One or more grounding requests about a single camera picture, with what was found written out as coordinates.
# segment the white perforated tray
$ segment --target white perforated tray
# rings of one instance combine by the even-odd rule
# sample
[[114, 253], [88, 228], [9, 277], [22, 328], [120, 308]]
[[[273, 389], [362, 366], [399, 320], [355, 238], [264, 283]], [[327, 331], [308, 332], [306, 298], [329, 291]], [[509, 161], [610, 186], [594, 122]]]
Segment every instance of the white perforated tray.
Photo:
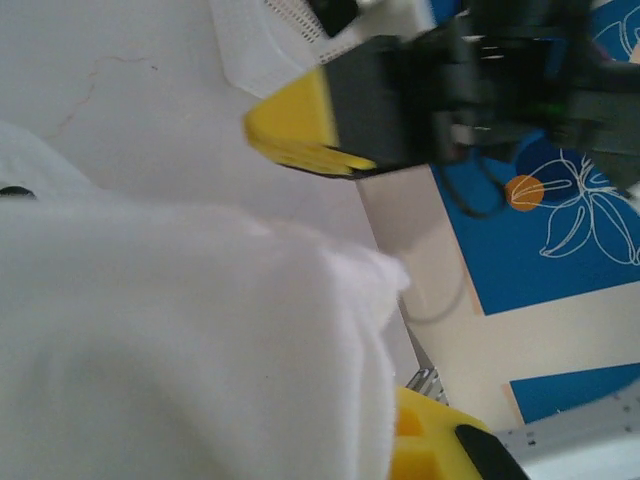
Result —
[[384, 0], [328, 39], [304, 0], [209, 0], [227, 80], [264, 98], [375, 34], [433, 27], [428, 0]]

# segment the orange circle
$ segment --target orange circle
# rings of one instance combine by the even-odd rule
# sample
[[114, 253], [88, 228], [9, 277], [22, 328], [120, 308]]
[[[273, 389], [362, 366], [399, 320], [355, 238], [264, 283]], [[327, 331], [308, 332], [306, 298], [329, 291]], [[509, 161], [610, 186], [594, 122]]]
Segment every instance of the orange circle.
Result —
[[509, 205], [520, 212], [533, 210], [544, 197], [544, 186], [540, 180], [529, 175], [512, 178], [504, 189]]

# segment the white table surface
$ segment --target white table surface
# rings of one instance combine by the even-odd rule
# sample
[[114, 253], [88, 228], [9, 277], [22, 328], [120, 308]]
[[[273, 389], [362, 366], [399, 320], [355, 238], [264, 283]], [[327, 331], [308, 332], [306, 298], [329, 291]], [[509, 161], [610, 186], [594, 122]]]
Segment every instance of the white table surface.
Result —
[[381, 250], [409, 268], [408, 320], [453, 406], [513, 428], [509, 381], [640, 361], [640, 283], [484, 317], [431, 171], [376, 177], [360, 191]]
[[[272, 165], [244, 141], [256, 101], [223, 75], [207, 0], [3, 0], [0, 117], [100, 187], [236, 205], [375, 247], [354, 184]], [[398, 381], [417, 370], [402, 319]]]

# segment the yellow plastic part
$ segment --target yellow plastic part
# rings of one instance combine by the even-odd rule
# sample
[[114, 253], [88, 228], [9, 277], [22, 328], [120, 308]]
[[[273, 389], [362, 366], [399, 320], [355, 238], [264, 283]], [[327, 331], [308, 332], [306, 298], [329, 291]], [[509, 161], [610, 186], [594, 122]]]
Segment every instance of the yellow plastic part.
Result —
[[406, 388], [397, 397], [390, 480], [482, 480], [458, 441], [455, 428], [482, 422]]
[[339, 146], [338, 134], [322, 67], [260, 103], [245, 116], [244, 126], [249, 144], [281, 165], [344, 176], [376, 166], [331, 148]]

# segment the white cloth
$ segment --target white cloth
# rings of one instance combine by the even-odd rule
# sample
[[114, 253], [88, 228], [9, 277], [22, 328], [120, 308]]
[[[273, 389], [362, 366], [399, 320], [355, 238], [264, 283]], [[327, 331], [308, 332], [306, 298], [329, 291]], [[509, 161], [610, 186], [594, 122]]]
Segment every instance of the white cloth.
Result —
[[78, 203], [0, 202], [0, 478], [386, 478], [395, 260]]

